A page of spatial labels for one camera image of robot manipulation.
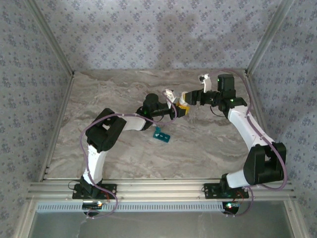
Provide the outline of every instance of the white cable tray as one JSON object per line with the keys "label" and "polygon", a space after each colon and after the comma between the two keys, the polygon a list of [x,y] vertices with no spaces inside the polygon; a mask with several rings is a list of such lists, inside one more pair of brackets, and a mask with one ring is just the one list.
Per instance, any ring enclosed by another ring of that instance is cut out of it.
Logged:
{"label": "white cable tray", "polygon": [[[100,211],[109,212],[114,202]],[[82,202],[39,202],[37,212],[82,212]],[[119,202],[116,212],[213,212],[223,211],[222,202]]]}

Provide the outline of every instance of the floral wallpaper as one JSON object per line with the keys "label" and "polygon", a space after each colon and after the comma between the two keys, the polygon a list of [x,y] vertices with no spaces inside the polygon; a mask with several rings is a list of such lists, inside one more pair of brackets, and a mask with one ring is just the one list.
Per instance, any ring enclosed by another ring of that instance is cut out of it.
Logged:
{"label": "floral wallpaper", "polygon": [[253,75],[268,128],[317,238],[317,2],[295,0]]}
{"label": "floral wallpaper", "polygon": [[0,237],[13,235],[68,79],[22,0],[0,2]]}
{"label": "floral wallpaper", "polygon": [[280,0],[37,0],[71,66],[246,68]]}

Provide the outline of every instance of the marble surface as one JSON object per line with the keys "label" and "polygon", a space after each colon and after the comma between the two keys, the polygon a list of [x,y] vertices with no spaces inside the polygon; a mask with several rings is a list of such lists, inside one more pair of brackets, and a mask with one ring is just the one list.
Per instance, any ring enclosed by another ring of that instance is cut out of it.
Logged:
{"label": "marble surface", "polygon": [[[85,164],[79,135],[104,108],[134,113],[148,93],[157,93],[163,102],[160,93],[165,88],[177,93],[201,89],[198,75],[202,73],[210,73],[212,89],[216,90],[216,76],[223,73],[216,70],[75,73],[47,178],[82,175]],[[235,87],[237,96],[249,103],[239,77],[235,77]],[[248,154],[237,129],[226,118],[213,115],[207,105],[192,106],[187,116],[161,129],[171,135],[169,143],[153,138],[153,126],[146,131],[123,132],[107,154],[104,178],[219,178],[242,168]]]}

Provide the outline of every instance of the white robotic arm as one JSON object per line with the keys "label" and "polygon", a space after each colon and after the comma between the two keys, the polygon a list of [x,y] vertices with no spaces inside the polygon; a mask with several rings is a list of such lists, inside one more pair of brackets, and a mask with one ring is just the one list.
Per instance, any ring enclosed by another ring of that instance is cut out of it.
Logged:
{"label": "white robotic arm", "polygon": [[[135,118],[125,117],[124,120],[126,121],[126,124],[122,131],[142,130],[142,128],[144,127],[146,123],[144,119],[137,118],[137,117]],[[105,128],[106,130],[109,129],[109,126],[106,126],[104,124],[102,125],[102,127]],[[104,167],[104,162],[105,162],[107,153],[108,153],[108,150],[101,151],[98,153],[94,145],[88,146],[88,165],[90,169],[90,175],[95,183],[99,183],[103,179],[103,167]],[[87,169],[85,170],[83,177],[87,183],[92,184],[88,177]]]}
{"label": "white robotic arm", "polygon": [[[248,150],[250,151],[255,145],[267,146],[267,143],[254,131],[247,120],[247,110],[246,106],[236,106],[229,110],[228,119],[234,126],[238,129],[240,135],[242,136],[244,142],[246,143]],[[256,120],[253,118],[251,113],[248,114],[252,124],[257,128],[257,130],[265,137],[269,142],[273,143],[274,140],[270,138],[259,126]],[[242,187],[250,185],[244,176],[243,169],[227,174],[227,182],[230,188]]]}
{"label": "white robotic arm", "polygon": [[[243,169],[222,176],[219,183],[221,191],[225,192],[229,189],[247,185],[282,180],[284,175],[281,164],[263,138],[265,137],[268,142],[272,143],[284,162],[286,148],[282,143],[275,143],[272,138],[266,135],[250,113],[247,115],[248,108],[246,102],[242,98],[236,98],[233,76],[231,74],[219,75],[218,91],[211,90],[211,81],[208,74],[199,76],[199,81],[204,85],[203,89],[183,92],[179,102],[174,104],[177,110],[177,117],[186,115],[188,112],[187,105],[196,105],[197,102],[200,102],[200,105],[218,106],[225,117],[238,129],[249,150]],[[172,102],[176,98],[173,91],[166,90],[165,94]],[[160,103],[156,94],[148,94],[143,102],[143,106],[136,113],[152,120],[153,117],[162,115],[170,115],[171,119],[175,116],[175,112],[171,109],[171,104]],[[110,109],[105,109],[96,120],[110,114],[114,114],[114,112]],[[249,124],[247,117],[260,132],[261,136],[256,134]],[[151,122],[138,117],[114,116],[111,119],[108,118],[94,125],[86,131],[87,142],[89,144],[88,165],[91,177],[96,184],[102,181],[105,157],[121,132],[125,130],[145,130],[151,124]],[[88,177],[87,170],[85,170],[81,177],[81,185],[89,194],[96,195],[96,191],[92,189],[93,183],[91,183]]]}

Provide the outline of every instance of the aluminum frame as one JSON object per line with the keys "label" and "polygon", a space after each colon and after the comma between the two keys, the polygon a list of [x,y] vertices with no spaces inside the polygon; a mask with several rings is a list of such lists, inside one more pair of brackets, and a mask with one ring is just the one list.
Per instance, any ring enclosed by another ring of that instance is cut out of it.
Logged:
{"label": "aluminum frame", "polygon": [[41,12],[39,6],[35,2],[35,0],[24,0],[24,2],[26,6],[29,8],[31,14],[33,15],[34,20],[37,22],[42,34],[45,36],[47,43],[51,46],[56,58],[60,62],[60,65],[66,72],[67,76],[71,76],[73,70],[67,60],[66,55],[64,54],[60,45],[58,44],[53,31],[46,22],[45,17]]}
{"label": "aluminum frame", "polygon": [[[195,179],[109,179],[104,183],[117,184],[117,196],[121,203],[127,202],[219,202],[231,201],[231,199],[206,200],[202,187],[204,183],[219,182],[219,179],[195,178]],[[68,188],[76,183],[71,180],[50,180],[32,183],[27,195],[27,201],[22,209],[22,215],[17,224],[15,238],[27,238],[31,232],[32,223],[36,214],[38,203],[74,203],[72,190]],[[278,187],[281,182],[272,182],[267,185]],[[295,238],[308,238],[309,233],[304,223],[304,218],[299,209],[298,202],[291,182],[285,189],[274,192],[261,186],[254,186],[255,201],[284,201],[288,219]]]}
{"label": "aluminum frame", "polygon": [[278,8],[276,9],[276,12],[271,19],[264,35],[262,36],[262,39],[254,52],[252,59],[249,62],[248,65],[248,73],[253,74],[256,70],[256,67],[261,62],[264,53],[268,49],[271,41],[273,40],[275,34],[277,33],[278,29],[284,22],[284,19],[293,5],[294,0],[281,0]]}

